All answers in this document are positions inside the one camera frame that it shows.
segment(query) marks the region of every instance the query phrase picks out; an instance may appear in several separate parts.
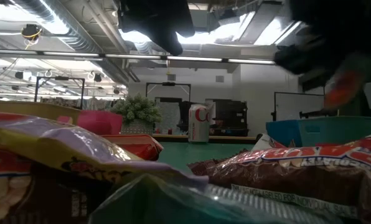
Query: blue bin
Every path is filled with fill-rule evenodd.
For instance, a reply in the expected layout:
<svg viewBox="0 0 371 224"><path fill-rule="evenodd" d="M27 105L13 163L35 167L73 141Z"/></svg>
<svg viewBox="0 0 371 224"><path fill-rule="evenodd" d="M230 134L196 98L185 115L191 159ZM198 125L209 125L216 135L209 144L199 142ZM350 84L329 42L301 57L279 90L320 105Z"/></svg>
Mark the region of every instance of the blue bin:
<svg viewBox="0 0 371 224"><path fill-rule="evenodd" d="M371 134L371 118L339 116L304 120L274 121L266 124L267 133L288 146L292 140L297 147L320 143L345 144Z"/></svg>

